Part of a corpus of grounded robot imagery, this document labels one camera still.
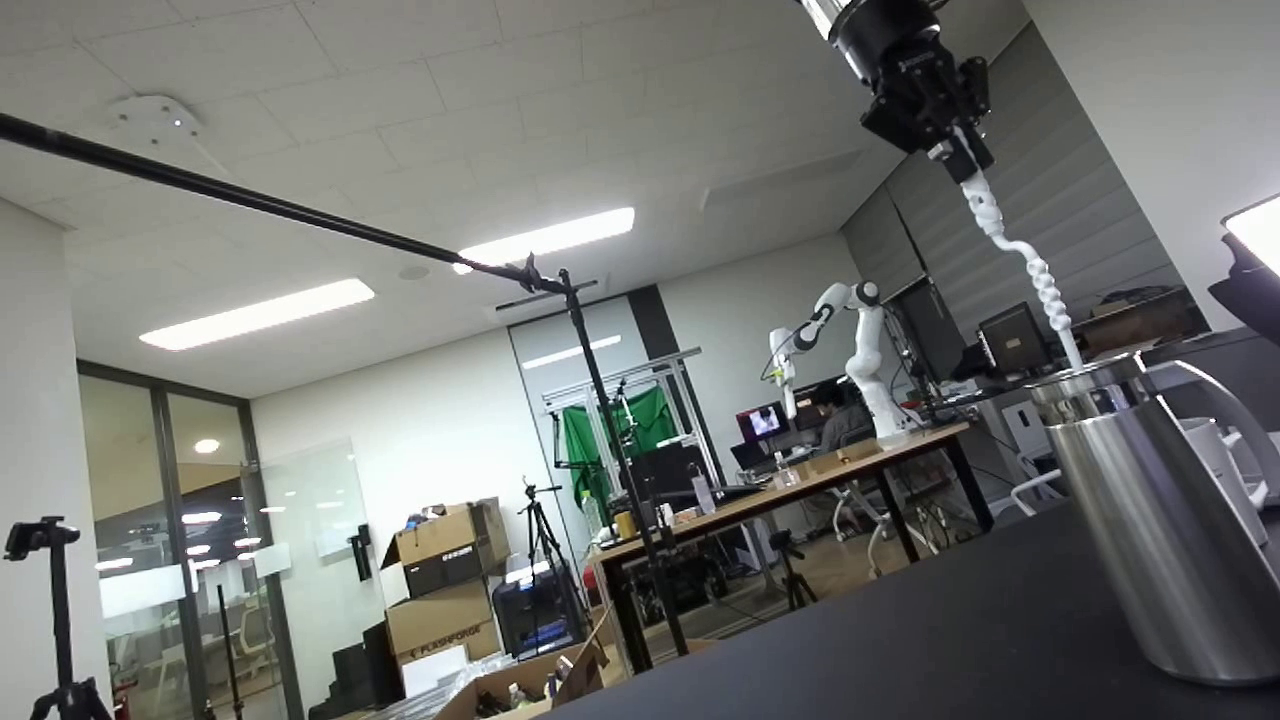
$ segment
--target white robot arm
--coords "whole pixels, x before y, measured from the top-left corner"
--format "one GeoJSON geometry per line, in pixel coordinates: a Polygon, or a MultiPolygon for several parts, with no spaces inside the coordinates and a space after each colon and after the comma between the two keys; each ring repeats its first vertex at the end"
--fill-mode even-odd
{"type": "Polygon", "coordinates": [[[857,350],[842,358],[842,376],[859,388],[875,439],[906,437],[906,416],[892,403],[886,388],[875,380],[879,373],[879,336],[884,336],[884,306],[875,283],[831,283],[800,327],[772,327],[769,332],[769,368],[772,383],[785,391],[785,411],[796,416],[796,356],[812,350],[831,322],[831,315],[857,313],[857,350]]]}

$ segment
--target black table surface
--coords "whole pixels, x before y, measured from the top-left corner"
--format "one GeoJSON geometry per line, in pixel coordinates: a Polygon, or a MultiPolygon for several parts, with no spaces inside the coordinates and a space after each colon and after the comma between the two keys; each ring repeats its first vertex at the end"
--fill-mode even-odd
{"type": "Polygon", "coordinates": [[[1048,512],[554,716],[1280,720],[1280,689],[1158,677],[1079,514],[1048,512]]]}

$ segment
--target monitor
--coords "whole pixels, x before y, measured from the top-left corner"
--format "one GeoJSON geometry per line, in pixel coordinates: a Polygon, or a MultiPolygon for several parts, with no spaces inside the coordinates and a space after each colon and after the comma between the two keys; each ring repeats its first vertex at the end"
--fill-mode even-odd
{"type": "Polygon", "coordinates": [[[789,411],[785,403],[758,403],[758,408],[737,411],[737,428],[743,444],[758,444],[762,437],[775,437],[789,428],[789,411]]]}
{"type": "Polygon", "coordinates": [[[1033,302],[1014,302],[992,318],[979,322],[979,344],[986,350],[986,364],[1002,380],[1029,380],[1040,376],[1048,356],[1042,356],[1042,336],[1033,315],[1033,302]]]}
{"type": "Polygon", "coordinates": [[[901,296],[892,296],[886,306],[895,306],[901,322],[906,327],[906,339],[925,364],[925,376],[947,380],[958,368],[962,336],[947,313],[945,292],[918,281],[901,296]]]}

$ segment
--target stainless steel pitcher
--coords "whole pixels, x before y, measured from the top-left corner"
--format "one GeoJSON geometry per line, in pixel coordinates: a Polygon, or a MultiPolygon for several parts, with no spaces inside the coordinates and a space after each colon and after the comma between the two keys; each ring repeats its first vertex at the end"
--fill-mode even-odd
{"type": "Polygon", "coordinates": [[[1033,395],[1142,654],[1201,682],[1280,681],[1280,535],[1195,456],[1165,403],[1185,383],[1201,383],[1280,478],[1255,416],[1192,364],[1114,356],[1033,395]]]}

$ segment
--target table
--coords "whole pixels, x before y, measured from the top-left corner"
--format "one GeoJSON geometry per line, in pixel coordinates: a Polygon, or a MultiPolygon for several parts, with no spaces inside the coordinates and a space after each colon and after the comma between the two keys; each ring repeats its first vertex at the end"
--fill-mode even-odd
{"type": "MultiPolygon", "coordinates": [[[[879,489],[884,507],[886,507],[886,514],[895,524],[895,535],[901,535],[906,561],[914,564],[918,551],[914,551],[906,518],[902,518],[902,512],[901,512],[901,504],[895,504],[895,495],[886,489],[886,467],[901,465],[901,458],[911,458],[918,452],[945,446],[951,467],[954,467],[954,478],[958,478],[958,489],[962,489],[962,495],[973,504],[974,524],[986,532],[992,529],[992,512],[986,512],[986,500],[982,500],[967,458],[962,458],[962,446],[958,446],[962,433],[967,433],[967,423],[945,423],[945,428],[911,433],[911,437],[886,439],[886,444],[859,439],[859,444],[812,456],[812,458],[791,467],[796,484],[762,489],[754,495],[743,495],[737,504],[715,507],[711,514],[695,514],[695,518],[678,524],[668,543],[688,543],[688,541],[711,535],[719,529],[743,524],[751,514],[762,514],[762,512],[779,507],[779,504],[791,504],[800,495],[828,490],[828,489],[841,489],[841,484],[850,484],[850,478],[866,478],[866,484],[879,489]]],[[[603,588],[606,588],[606,600],[610,600],[610,613],[617,613],[632,671],[648,671],[651,668],[651,654],[648,654],[648,642],[642,642],[642,623],[635,616],[632,588],[629,588],[629,566],[623,566],[629,561],[640,561],[640,556],[642,556],[640,541],[629,541],[629,543],[617,543],[617,549],[598,551],[603,588]]]]}
{"type": "Polygon", "coordinates": [[[979,535],[554,711],[565,720],[1274,720],[1280,689],[1158,677],[1070,507],[979,535]]]}

